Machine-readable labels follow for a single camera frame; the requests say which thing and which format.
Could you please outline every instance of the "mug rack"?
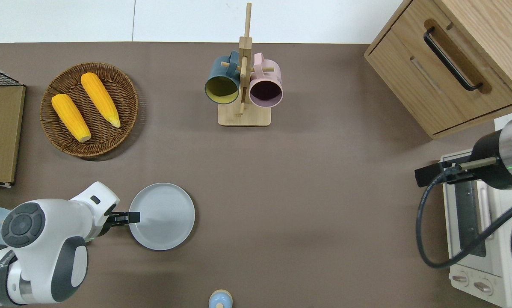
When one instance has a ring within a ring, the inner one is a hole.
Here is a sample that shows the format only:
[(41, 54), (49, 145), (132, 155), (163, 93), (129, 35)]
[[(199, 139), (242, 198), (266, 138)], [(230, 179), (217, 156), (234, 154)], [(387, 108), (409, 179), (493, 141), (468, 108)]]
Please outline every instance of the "mug rack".
[[(271, 124), (271, 108), (263, 108), (250, 102), (249, 86), (250, 68), (252, 62), (252, 37), (250, 37), (250, 15), (252, 4), (246, 4), (246, 20), (244, 25), (244, 36), (239, 38), (239, 64), (240, 71), (239, 96), (237, 99), (226, 105), (218, 105), (218, 124), (223, 126), (256, 126), (265, 127)], [(229, 63), (222, 62), (222, 66), (228, 67)], [(273, 68), (263, 68), (263, 71), (273, 71)]]

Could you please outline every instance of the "toaster oven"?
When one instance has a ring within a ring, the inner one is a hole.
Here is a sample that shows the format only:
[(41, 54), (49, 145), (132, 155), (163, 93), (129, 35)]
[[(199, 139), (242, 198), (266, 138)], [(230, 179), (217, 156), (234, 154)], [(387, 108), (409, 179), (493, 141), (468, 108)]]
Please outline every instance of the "toaster oven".
[[(463, 160), (471, 150), (442, 156)], [(512, 207), (512, 190), (498, 190), (481, 180), (443, 184), (450, 258), (492, 221)], [(467, 257), (450, 267), (451, 285), (500, 307), (512, 307), (512, 218)]]

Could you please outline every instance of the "wooden base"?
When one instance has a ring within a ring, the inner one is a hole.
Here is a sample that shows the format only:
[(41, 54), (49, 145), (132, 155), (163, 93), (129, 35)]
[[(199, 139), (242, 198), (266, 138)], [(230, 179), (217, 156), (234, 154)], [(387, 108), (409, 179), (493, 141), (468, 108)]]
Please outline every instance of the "wooden base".
[(240, 114), (241, 97), (227, 105), (218, 105), (218, 124), (222, 126), (268, 126), (271, 124), (271, 108), (258, 107), (252, 103), (244, 104)]

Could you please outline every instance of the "brown table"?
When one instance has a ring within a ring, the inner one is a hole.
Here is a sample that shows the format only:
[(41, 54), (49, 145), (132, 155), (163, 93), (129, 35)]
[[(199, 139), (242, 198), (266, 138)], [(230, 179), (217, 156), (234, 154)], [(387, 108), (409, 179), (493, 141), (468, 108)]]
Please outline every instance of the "brown table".
[[(195, 228), (173, 250), (145, 249), (127, 227), (94, 240), (85, 282), (56, 307), (203, 308), (219, 288), (237, 308), (492, 306), (420, 260), (413, 176), (492, 123), (431, 141), (364, 60), (367, 45), (254, 44), (281, 65), (283, 102), (267, 128), (221, 127), (204, 82), (236, 47), (0, 44), (0, 69), (27, 85), (17, 183), (0, 188), (0, 207), (69, 199), (97, 180), (121, 198), (117, 210), (158, 182), (195, 203)], [(123, 70), (141, 99), (137, 127), (101, 161), (63, 154), (39, 123), (47, 85), (87, 61)], [(444, 258), (439, 190), (424, 228), (428, 251)]]

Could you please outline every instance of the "wicker basket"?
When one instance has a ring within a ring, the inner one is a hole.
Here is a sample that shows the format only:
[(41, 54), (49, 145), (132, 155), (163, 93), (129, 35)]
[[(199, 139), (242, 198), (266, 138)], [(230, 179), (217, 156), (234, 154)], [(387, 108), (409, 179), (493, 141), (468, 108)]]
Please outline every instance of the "wicker basket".
[[(96, 74), (113, 99), (121, 127), (109, 123), (81, 85), (81, 75)], [(56, 94), (68, 94), (83, 116), (91, 134), (90, 140), (78, 142), (54, 111), (51, 99)], [(113, 65), (90, 62), (78, 64), (59, 74), (49, 84), (41, 101), (41, 125), (50, 142), (66, 154), (77, 157), (96, 157), (105, 154), (124, 141), (134, 127), (138, 115), (138, 94), (128, 76)]]

